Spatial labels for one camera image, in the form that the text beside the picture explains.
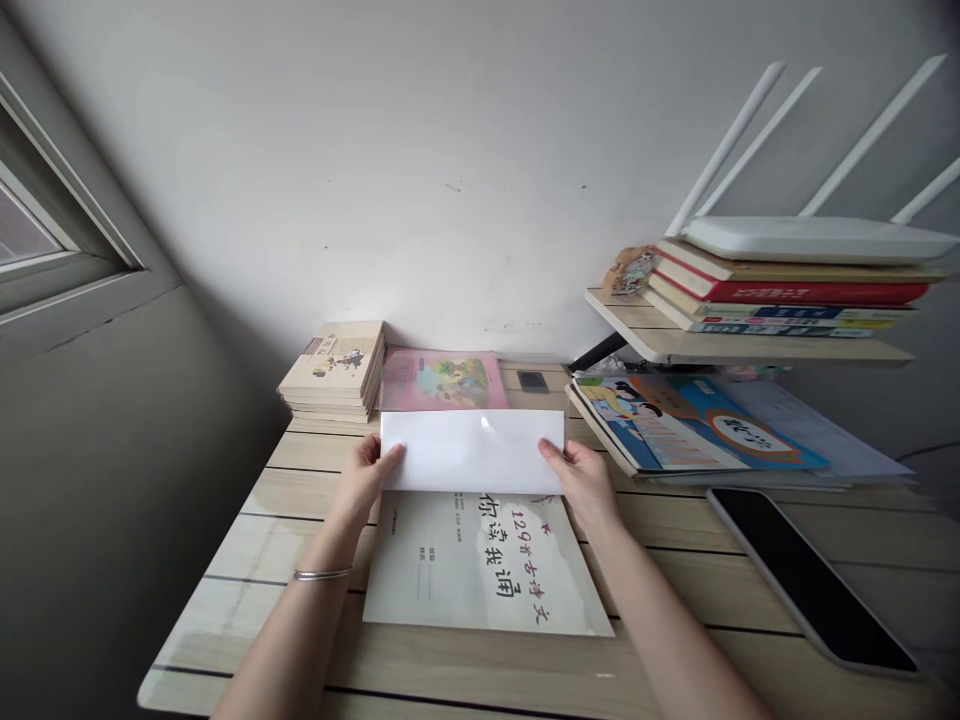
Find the white envelope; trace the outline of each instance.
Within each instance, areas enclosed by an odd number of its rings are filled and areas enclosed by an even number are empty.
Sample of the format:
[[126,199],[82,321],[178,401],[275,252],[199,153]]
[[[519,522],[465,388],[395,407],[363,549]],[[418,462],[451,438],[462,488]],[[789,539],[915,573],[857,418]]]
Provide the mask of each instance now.
[[562,495],[537,441],[563,447],[559,410],[441,410],[380,415],[382,452],[406,446],[387,490]]

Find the white paper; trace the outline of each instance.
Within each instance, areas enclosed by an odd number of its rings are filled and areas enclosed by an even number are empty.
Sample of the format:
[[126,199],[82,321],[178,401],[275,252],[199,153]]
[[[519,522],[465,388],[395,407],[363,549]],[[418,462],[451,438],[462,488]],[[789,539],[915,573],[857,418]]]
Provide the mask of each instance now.
[[613,636],[556,496],[384,492],[363,619]]
[[444,410],[380,415],[382,452],[406,446],[387,490],[560,495],[563,489],[537,449],[563,447],[559,410]]
[[913,471],[874,450],[769,380],[717,384],[744,410],[777,432],[823,455],[830,466],[810,472],[823,478],[911,475]]

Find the wooden shelf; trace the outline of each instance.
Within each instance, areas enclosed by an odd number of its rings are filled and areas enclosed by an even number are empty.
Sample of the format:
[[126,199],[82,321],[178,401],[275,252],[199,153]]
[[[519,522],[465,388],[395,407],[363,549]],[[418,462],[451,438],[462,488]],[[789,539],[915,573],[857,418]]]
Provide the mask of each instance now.
[[635,296],[599,288],[587,302],[642,357],[672,365],[860,365],[896,368],[913,356],[880,340],[692,333]]

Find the smartphone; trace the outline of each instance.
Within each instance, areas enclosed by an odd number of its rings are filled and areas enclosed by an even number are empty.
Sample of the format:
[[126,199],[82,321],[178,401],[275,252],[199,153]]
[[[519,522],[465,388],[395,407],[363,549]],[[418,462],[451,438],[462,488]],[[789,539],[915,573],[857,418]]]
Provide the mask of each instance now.
[[530,370],[517,370],[517,377],[520,378],[520,389],[524,392],[535,392],[549,394],[550,388],[547,387],[547,381],[543,379],[543,373],[532,372]]
[[849,670],[918,677],[903,646],[770,498],[710,488],[707,500],[820,652]]

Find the window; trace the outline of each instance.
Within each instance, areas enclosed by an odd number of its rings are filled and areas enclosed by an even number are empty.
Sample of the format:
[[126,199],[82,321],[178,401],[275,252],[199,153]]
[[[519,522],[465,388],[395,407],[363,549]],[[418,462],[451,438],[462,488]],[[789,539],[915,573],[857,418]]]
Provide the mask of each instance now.
[[0,371],[179,284],[0,9]]
[[0,108],[0,316],[129,270]]

